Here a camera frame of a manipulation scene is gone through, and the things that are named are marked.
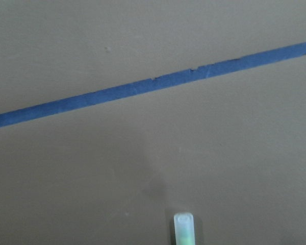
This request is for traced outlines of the green marker pen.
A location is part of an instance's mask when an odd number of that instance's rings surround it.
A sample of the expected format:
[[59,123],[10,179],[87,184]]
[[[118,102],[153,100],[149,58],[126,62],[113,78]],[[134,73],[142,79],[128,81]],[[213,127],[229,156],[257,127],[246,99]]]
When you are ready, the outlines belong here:
[[190,212],[176,213],[173,217],[176,245],[195,245],[194,217]]

